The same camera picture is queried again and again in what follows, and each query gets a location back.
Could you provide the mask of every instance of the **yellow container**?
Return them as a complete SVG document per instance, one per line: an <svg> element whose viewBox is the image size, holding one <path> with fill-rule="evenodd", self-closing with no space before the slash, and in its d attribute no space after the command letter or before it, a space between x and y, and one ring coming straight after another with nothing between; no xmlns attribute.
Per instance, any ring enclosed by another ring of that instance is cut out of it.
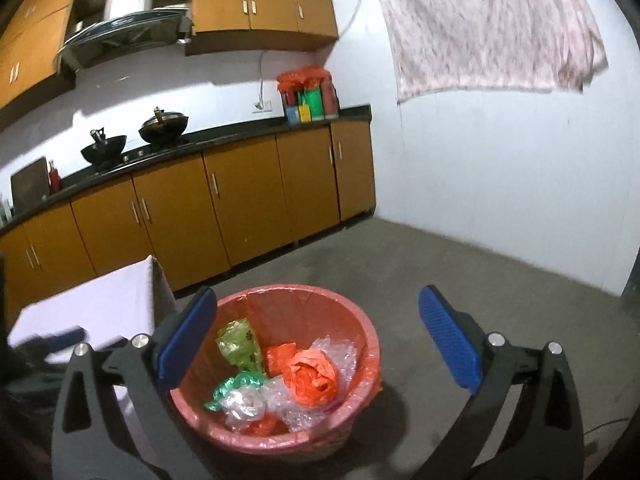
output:
<svg viewBox="0 0 640 480"><path fill-rule="evenodd" d="M309 108L309 105L300 105L298 108L300 109L300 122L301 123L310 123L311 122L311 108Z"/></svg>

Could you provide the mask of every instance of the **red trash bin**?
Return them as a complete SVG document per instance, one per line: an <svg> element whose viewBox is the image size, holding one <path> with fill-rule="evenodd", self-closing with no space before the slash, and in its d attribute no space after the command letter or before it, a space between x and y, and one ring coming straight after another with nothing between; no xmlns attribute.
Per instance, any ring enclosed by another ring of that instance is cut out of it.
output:
<svg viewBox="0 0 640 480"><path fill-rule="evenodd" d="M269 437L229 431L222 413L204 403L213 390L238 370L222 357L218 330L246 317L262 348L295 342L308 348L319 337L353 341L358 370L344 403L310 430ZM233 294L218 302L218 315L180 387L171 391L182 416L201 436L224 449L290 460L321 460L338 450L351 433L356 416L381 389L380 345L373 324L353 301L329 290L306 285L269 285Z"/></svg>

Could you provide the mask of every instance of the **white tablecloth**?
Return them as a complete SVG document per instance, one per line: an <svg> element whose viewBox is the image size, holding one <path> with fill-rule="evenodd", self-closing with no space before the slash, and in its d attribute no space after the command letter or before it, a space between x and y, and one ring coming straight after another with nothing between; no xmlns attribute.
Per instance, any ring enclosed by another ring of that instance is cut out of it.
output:
<svg viewBox="0 0 640 480"><path fill-rule="evenodd" d="M81 326L86 342L100 349L120 336L131 339L152 334L156 326L175 312L175 299L158 261L142 262L91 280L48 300L25 307L8 341L18 346L34 335L51 335ZM72 349L49 356L51 363L66 363ZM161 465L142 431L127 389L116 386L120 409L144 460Z"/></svg>

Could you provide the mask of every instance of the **countertop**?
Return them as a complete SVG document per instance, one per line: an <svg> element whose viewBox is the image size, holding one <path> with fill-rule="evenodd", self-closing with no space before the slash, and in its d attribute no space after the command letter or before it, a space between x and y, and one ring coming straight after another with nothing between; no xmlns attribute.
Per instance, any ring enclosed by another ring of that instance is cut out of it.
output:
<svg viewBox="0 0 640 480"><path fill-rule="evenodd" d="M71 202L77 195L93 187L101 186L111 180L116 180L137 171L152 168L156 164L181 158L191 153L203 152L232 142L239 142L261 136L297 132L309 128L319 128L336 121L345 120L370 121L371 107L364 105L353 108L343 108L340 110L340 116L337 119L314 121L304 124L291 125L287 123L284 117L227 124L225 126L184 134L182 138L188 141L187 143L163 150L162 152L151 153L149 145L130 150L130 152L123 153L123 155L136 156L140 151L145 152L145 155L138 156L138 158L134 158L127 164L123 164L114 170L96 173L95 168L90 166L62 178L62 190L50 195L46 200L43 200L40 204L28 211L14 216L11 222L0 228L0 236L50 207L60 203Z"/></svg>

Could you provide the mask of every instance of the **cutting board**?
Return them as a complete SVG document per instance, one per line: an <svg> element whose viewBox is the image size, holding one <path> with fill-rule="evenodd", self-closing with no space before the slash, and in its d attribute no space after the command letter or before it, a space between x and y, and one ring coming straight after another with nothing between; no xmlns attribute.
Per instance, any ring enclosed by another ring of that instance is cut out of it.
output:
<svg viewBox="0 0 640 480"><path fill-rule="evenodd" d="M39 205L42 197L48 197L49 193L49 170L45 157L39 158L11 176L11 194L17 215Z"/></svg>

